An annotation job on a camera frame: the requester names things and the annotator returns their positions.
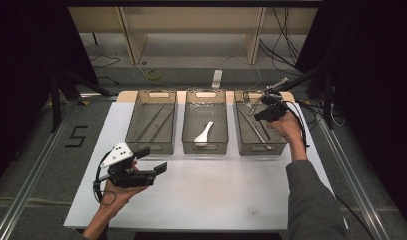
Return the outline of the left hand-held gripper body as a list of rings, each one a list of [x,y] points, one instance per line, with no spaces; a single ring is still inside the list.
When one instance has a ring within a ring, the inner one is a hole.
[[[116,187],[122,188],[152,185],[156,172],[135,170],[132,167],[132,162],[136,159],[134,153],[125,142],[115,145],[100,163],[100,168],[107,169],[107,174],[101,180],[109,179]]]

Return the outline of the white ceramic spoon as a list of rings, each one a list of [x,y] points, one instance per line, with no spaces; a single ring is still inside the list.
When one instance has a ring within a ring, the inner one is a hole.
[[[208,139],[208,133],[209,133],[209,131],[210,131],[212,125],[213,125],[213,122],[212,122],[212,121],[209,121],[209,122],[207,123],[205,129],[202,131],[202,133],[199,134],[199,135],[194,139],[194,142],[195,142],[195,143],[206,143],[206,142],[207,142],[207,139]]]

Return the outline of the person's left hand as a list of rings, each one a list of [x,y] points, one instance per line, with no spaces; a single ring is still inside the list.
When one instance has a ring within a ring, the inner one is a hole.
[[[100,206],[105,209],[119,211],[129,200],[138,193],[147,189],[147,186],[140,187],[116,187],[110,180],[106,181]]]

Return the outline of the white power strip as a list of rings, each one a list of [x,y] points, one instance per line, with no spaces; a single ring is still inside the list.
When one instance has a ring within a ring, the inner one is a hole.
[[[220,83],[222,79],[222,71],[217,69],[214,71],[214,76],[212,80],[212,88],[213,89],[219,89],[220,88]]]

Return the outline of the person's right hand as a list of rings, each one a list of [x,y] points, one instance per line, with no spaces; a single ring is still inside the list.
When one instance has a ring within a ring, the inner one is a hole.
[[[300,126],[290,112],[287,112],[277,121],[267,122],[266,126],[283,136],[295,150],[304,149]]]

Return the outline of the metal chopstick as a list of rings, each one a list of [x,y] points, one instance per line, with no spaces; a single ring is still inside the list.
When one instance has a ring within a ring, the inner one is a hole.
[[[145,126],[145,128],[143,129],[143,131],[138,135],[138,137],[136,138],[136,140],[134,142],[138,142],[143,135],[146,133],[146,131],[149,129],[149,127],[152,125],[152,123],[154,122],[154,120],[157,118],[157,116],[161,113],[161,111],[163,110],[163,108],[166,106],[166,103],[164,103],[162,105],[162,107],[156,112],[156,114],[152,117],[152,119],[147,123],[147,125]]]
[[[159,134],[159,132],[161,131],[161,129],[164,127],[164,125],[166,124],[166,122],[168,121],[170,115],[174,112],[175,109],[172,109],[167,115],[166,117],[163,119],[162,123],[160,124],[160,126],[157,128],[156,132],[153,134],[152,138],[150,139],[150,142],[154,142],[154,140],[156,139],[157,135]]]

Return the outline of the metal table knife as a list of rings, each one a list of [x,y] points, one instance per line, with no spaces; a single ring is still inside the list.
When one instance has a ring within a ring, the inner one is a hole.
[[[245,119],[245,121],[248,123],[248,125],[252,128],[252,130],[254,131],[254,133],[257,135],[257,137],[259,138],[260,142],[264,144],[264,147],[267,150],[273,150],[272,147],[270,145],[267,144],[266,140],[262,137],[262,135],[260,134],[260,132],[257,130],[257,128],[250,122],[250,120],[247,119],[246,115],[242,112],[242,110],[240,108],[237,108],[238,112],[241,113],[241,115],[243,116],[243,118]]]

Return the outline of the beige wooden shelf unit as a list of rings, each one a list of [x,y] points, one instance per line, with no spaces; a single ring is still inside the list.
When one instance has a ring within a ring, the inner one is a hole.
[[[80,33],[121,33],[130,62],[138,63],[150,33],[240,34],[247,61],[257,58],[263,34],[278,34],[288,23],[292,35],[306,35],[315,8],[291,7],[71,7]]]

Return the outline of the black curtain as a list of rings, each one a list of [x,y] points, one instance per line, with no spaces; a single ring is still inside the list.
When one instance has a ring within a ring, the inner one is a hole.
[[[322,62],[336,103],[407,222],[407,0],[321,0],[297,68]]]
[[[47,101],[50,79],[73,83],[66,71],[97,81],[69,9],[0,0],[0,178]]]

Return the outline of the smoky clear plastic bin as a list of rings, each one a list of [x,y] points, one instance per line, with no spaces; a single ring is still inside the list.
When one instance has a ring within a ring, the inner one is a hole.
[[[206,143],[195,143],[209,121]],[[229,142],[226,93],[223,90],[188,90],[182,130],[185,154],[225,154]]]
[[[243,100],[244,93],[249,93],[252,105],[254,107],[254,114],[252,116],[248,115],[249,108],[245,105]],[[239,154],[241,156],[255,156],[255,155],[280,155],[287,141],[280,136],[275,130],[266,128],[266,121],[256,121],[254,115],[267,108],[267,106],[259,101],[261,93],[257,91],[241,91],[237,90],[234,92],[234,112],[236,121],[237,138],[239,145]],[[245,121],[237,108],[240,108],[242,112],[246,115],[247,119],[257,128],[264,139],[264,132],[258,122],[261,122],[266,128],[270,135],[270,140],[266,141],[268,145],[272,147],[273,150],[267,150],[264,144],[260,142],[257,135],[254,133],[252,128]]]
[[[166,103],[166,106],[143,137],[138,142],[134,142],[164,103]],[[177,94],[175,90],[140,90],[138,92],[125,138],[125,142],[131,150],[137,151],[149,147],[151,154],[171,155],[174,152],[176,103]],[[174,112],[170,115],[154,142],[150,142],[163,119],[172,109],[175,109]]]

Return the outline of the aluminium floor rail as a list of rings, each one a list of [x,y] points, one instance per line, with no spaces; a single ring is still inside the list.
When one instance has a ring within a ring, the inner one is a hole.
[[[65,128],[66,122],[76,106],[75,102],[68,102],[65,110],[61,115],[59,125],[54,132],[50,133],[43,149],[40,152],[36,162],[34,163],[28,177],[24,181],[16,197],[12,200],[8,210],[3,215],[0,221],[0,240],[8,240],[13,232],[36,184],[38,183],[55,146],[58,143],[60,136]]]
[[[371,202],[368,194],[362,186],[361,181],[357,177],[356,172],[352,168],[348,157],[346,156],[340,142],[324,120],[319,122],[320,129],[323,132],[338,165],[346,179],[346,182],[355,198],[356,203],[367,223],[373,238],[375,240],[390,240],[390,236],[386,231],[386,228],[380,218],[380,215],[376,211],[373,203]]]

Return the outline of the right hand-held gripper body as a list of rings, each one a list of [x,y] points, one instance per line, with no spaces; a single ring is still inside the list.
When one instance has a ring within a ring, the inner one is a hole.
[[[266,87],[262,97],[262,102],[267,106],[262,112],[263,120],[267,122],[277,121],[286,113],[287,108],[283,103],[283,97],[280,92],[276,90],[276,87],[285,84],[287,81],[288,78],[284,77],[279,83]]]

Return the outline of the black metal stand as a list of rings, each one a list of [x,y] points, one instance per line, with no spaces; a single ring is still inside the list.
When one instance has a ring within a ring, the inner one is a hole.
[[[281,87],[281,91],[288,91],[310,80],[309,87],[306,90],[306,95],[310,98],[323,98],[323,119],[327,126],[332,129],[332,80],[329,73],[329,67],[325,64],[318,64],[312,70],[298,77],[291,83]]]
[[[100,87],[97,83],[93,83],[72,71],[56,71],[49,79],[53,114],[52,133],[58,129],[62,119],[59,93],[62,93],[68,101],[78,101],[80,93],[76,88],[77,84],[85,85],[87,88],[103,96],[112,96],[111,92]]]

